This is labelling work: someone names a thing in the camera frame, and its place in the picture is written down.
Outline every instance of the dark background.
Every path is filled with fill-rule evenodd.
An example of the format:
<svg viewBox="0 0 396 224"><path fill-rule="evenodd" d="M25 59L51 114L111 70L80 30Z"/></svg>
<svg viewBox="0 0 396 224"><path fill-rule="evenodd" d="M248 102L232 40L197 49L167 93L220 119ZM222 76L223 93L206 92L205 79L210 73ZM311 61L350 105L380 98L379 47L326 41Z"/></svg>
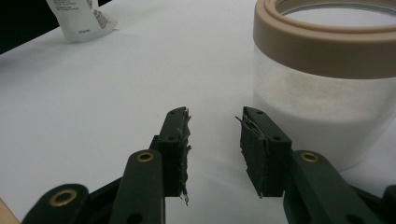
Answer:
<svg viewBox="0 0 396 224"><path fill-rule="evenodd" d="M99 0L99 6L111 0ZM45 0L0 3L0 54L59 26Z"/></svg>

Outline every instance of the metal hole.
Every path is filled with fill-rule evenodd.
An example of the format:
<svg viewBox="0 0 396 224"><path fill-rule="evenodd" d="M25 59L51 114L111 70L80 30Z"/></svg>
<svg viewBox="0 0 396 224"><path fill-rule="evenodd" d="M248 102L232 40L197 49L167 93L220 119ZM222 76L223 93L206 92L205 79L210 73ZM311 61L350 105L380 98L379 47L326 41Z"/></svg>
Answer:
<svg viewBox="0 0 396 224"><path fill-rule="evenodd" d="M61 207L73 202L76 197L77 192L74 189L63 189L49 199L49 204L54 207Z"/></svg>
<svg viewBox="0 0 396 224"><path fill-rule="evenodd" d="M301 158L305 161L309 161L309 162L318 162L319 161L319 157L312 153L312 152L303 152L301 153Z"/></svg>
<svg viewBox="0 0 396 224"><path fill-rule="evenodd" d="M137 156L137 160L141 162L151 161L152 159L154 159L154 155L149 152L144 152Z"/></svg>

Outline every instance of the white table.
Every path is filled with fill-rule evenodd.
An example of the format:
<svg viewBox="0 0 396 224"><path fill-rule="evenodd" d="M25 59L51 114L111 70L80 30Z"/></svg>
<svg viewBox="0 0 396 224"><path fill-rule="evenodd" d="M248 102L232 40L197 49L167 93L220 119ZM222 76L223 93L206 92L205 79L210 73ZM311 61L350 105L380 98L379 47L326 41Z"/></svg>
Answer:
<svg viewBox="0 0 396 224"><path fill-rule="evenodd" d="M90 191L120 177L166 113L190 109L190 203L166 199L168 223L287 223L260 199L240 153L252 106L255 0L114 0L106 37L67 44L55 29L0 55L0 197L19 220L48 190ZM376 195L396 183L396 122L346 180Z"/></svg>

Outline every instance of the jar lid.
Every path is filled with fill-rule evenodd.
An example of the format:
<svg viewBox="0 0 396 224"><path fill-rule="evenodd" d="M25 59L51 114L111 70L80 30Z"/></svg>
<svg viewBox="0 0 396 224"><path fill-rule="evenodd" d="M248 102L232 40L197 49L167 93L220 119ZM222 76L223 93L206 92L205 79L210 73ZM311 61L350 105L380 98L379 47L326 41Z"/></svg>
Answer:
<svg viewBox="0 0 396 224"><path fill-rule="evenodd" d="M305 8L348 7L396 15L394 0L258 0L253 38L272 60L323 77L396 77L396 25L337 27L285 14Z"/></svg>

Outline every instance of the clear plastic jar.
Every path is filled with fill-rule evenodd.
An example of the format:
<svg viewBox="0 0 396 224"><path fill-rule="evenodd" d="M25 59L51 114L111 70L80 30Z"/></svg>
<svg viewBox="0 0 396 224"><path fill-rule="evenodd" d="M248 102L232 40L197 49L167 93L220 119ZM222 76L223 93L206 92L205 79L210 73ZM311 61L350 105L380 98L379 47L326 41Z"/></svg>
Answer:
<svg viewBox="0 0 396 224"><path fill-rule="evenodd" d="M361 161L396 111L396 25L335 27L285 15L312 7L396 14L394 1L259 0L254 105L338 170Z"/></svg>

